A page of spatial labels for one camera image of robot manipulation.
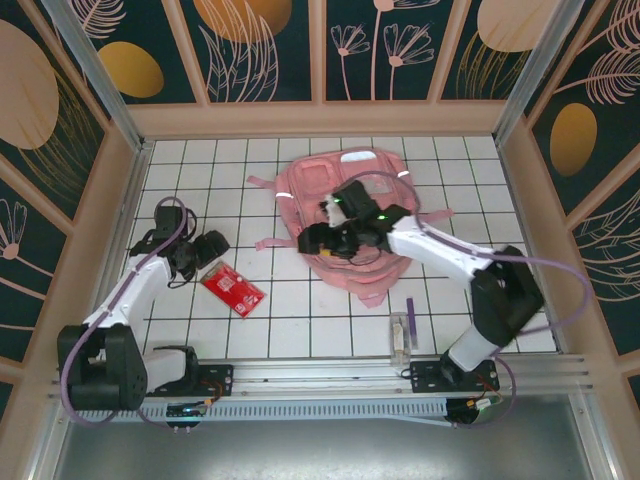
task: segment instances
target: black mounting plate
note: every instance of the black mounting plate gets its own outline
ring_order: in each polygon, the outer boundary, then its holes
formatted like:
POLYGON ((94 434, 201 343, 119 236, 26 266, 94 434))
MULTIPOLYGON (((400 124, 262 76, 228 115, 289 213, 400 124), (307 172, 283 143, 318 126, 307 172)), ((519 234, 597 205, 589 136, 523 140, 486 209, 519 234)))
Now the black mounting plate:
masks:
POLYGON ((411 362, 411 388, 413 393, 480 392, 485 389, 478 379, 480 375, 495 390, 500 390, 500 381, 493 360, 485 360, 473 371, 464 375, 462 381, 452 385, 440 373, 440 360, 411 362))
POLYGON ((222 396, 228 397, 233 387, 233 365, 198 365, 197 378, 198 381, 189 392, 183 388, 172 388, 172 384, 168 383, 148 393, 147 397, 213 397, 215 391, 211 385, 216 382, 224 387, 222 396))

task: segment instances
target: pink backpack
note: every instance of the pink backpack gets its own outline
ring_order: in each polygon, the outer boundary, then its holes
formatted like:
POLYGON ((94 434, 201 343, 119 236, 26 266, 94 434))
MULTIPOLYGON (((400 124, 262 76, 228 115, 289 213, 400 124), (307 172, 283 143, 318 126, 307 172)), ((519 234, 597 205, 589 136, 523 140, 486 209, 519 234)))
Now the pink backpack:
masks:
MULTIPOLYGON (((256 243, 256 249, 273 246, 297 248, 296 239, 304 228, 328 221, 320 207, 326 195, 334 192, 354 175, 368 170, 392 173, 412 185, 411 175, 402 159, 377 148, 355 148, 299 158, 280 173, 275 182, 253 176, 247 178, 247 182, 275 192, 280 216, 292 238, 266 238, 256 243)), ((364 184, 381 209, 397 204, 410 211, 415 210, 412 194, 399 182, 381 175, 368 175, 358 180, 364 184)), ((451 215, 453 212, 446 210, 423 218, 425 221, 434 221, 451 215)), ((357 295, 368 308, 383 302, 389 288, 411 264, 411 259, 407 257, 366 246, 360 247, 358 255, 351 260, 324 255, 303 257, 322 280, 357 295)))

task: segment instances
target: red snack bag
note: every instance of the red snack bag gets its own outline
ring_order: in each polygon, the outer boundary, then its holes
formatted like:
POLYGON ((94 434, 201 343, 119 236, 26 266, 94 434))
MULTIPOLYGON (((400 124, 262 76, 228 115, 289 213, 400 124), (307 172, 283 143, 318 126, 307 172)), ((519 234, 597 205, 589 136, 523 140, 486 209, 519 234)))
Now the red snack bag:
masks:
POLYGON ((216 263, 200 283, 242 318, 246 318, 265 297, 264 292, 224 262, 216 263))

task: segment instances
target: white grid mat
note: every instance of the white grid mat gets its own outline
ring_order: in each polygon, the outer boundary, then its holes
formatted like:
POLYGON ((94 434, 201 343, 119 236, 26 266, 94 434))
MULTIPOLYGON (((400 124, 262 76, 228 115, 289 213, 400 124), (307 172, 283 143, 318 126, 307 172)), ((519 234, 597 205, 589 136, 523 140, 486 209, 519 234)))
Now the white grid mat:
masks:
MULTIPOLYGON (((273 193, 245 182, 272 180, 293 159, 358 146, 407 160, 423 211, 450 207, 437 228, 480 245, 526 251, 491 137, 348 137, 157 142, 140 197, 130 246, 153 227, 157 202, 177 195, 199 218, 199 232, 220 231, 232 248, 222 257, 267 293, 246 320, 197 282, 157 299, 136 332, 141 348, 187 343, 200 358, 326 358, 389 355, 389 313, 415 303, 419 348, 443 353, 470 324, 469 299, 428 265, 413 262, 382 306, 367 309, 315 276, 293 249, 256 252, 265 237, 288 238, 273 193)), ((547 323, 538 314, 530 326, 547 323)), ((507 353, 556 351, 550 332, 523 337, 507 353)))

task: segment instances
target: purple marker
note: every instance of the purple marker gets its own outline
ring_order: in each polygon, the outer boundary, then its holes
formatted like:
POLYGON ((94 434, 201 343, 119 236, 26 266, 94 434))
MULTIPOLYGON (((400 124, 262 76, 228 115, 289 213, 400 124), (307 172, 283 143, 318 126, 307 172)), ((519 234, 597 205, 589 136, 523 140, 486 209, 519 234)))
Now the purple marker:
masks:
POLYGON ((416 328, 416 312, 413 308, 413 298, 407 298, 407 317, 409 318, 409 335, 411 348, 418 348, 418 329, 416 328))

